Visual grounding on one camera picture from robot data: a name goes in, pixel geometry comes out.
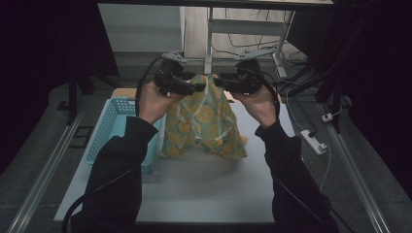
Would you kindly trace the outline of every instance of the patterned cloth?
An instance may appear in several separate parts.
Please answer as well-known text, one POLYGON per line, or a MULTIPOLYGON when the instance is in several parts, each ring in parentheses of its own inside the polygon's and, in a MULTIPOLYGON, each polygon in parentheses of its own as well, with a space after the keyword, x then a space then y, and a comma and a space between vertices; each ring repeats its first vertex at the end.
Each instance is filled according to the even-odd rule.
POLYGON ((216 77, 194 77, 191 83, 206 83, 204 91, 187 96, 169 109, 161 156, 177 157, 196 145, 224 158, 247 156, 243 143, 246 140, 239 134, 236 115, 223 90, 215 86, 216 77))

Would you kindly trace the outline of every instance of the person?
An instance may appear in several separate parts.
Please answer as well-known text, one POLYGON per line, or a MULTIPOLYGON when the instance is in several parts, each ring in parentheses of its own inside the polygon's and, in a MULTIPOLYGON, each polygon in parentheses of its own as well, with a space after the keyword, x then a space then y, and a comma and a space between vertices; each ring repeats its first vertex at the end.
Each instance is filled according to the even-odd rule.
MULTIPOLYGON (((300 158, 300 138, 290 138, 284 132, 268 89, 263 86, 251 95, 231 94, 260 124, 256 135, 265 143, 264 158, 271 171, 275 193, 273 232, 338 232, 337 224, 329 214, 330 201, 319 191, 300 158)), ((72 216, 72 232, 133 232, 142 202, 140 164, 146 156, 148 142, 157 133, 152 124, 184 97, 177 94, 163 96, 153 82, 143 87, 139 115, 128 116, 124 136, 111 138, 98 153, 86 193, 124 171, 131 172, 85 200, 82 210, 72 216)))

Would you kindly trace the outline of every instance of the white cabinet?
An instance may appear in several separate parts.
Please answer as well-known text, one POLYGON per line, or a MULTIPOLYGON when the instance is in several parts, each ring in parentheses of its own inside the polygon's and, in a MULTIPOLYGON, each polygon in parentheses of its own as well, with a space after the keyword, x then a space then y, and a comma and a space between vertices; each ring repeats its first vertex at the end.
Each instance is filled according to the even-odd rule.
POLYGON ((113 51, 184 50, 184 7, 98 6, 113 51))

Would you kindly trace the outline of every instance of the black sleeve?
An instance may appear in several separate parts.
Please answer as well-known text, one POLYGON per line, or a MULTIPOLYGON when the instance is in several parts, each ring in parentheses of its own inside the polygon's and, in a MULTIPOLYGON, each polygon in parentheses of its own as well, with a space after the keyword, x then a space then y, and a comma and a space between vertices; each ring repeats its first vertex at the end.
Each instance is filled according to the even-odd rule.
POLYGON ((273 179, 275 195, 272 214, 276 232, 338 232, 336 222, 329 214, 329 199, 319 191, 301 159, 301 139, 296 136, 290 138, 279 120, 264 130, 259 127, 256 135, 265 143, 264 156, 273 179), (324 224, 316 220, 292 195, 324 224))
POLYGON ((111 138, 97 154, 86 186, 100 185, 136 168, 132 173, 93 195, 71 220, 72 232, 131 232, 142 202, 141 163, 157 130, 148 122, 128 116, 123 137, 111 138))

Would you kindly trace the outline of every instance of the blue basket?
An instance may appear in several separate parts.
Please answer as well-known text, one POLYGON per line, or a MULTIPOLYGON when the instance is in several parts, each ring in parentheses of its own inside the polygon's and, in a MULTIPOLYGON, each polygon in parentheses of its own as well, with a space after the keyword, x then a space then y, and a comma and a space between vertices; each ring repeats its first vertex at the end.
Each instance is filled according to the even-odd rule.
MULTIPOLYGON (((134 99, 113 98, 106 101, 85 151, 87 164, 93 164, 97 153, 100 152, 110 138, 113 136, 122 137, 124 135, 127 116, 136 116, 134 99)), ((158 120, 154 123, 154 127, 159 129, 163 122, 164 118, 158 120)), ((159 133, 157 133, 148 144, 148 153, 142 163, 142 173, 152 173, 155 155, 158 154, 161 149, 160 143, 159 133)))

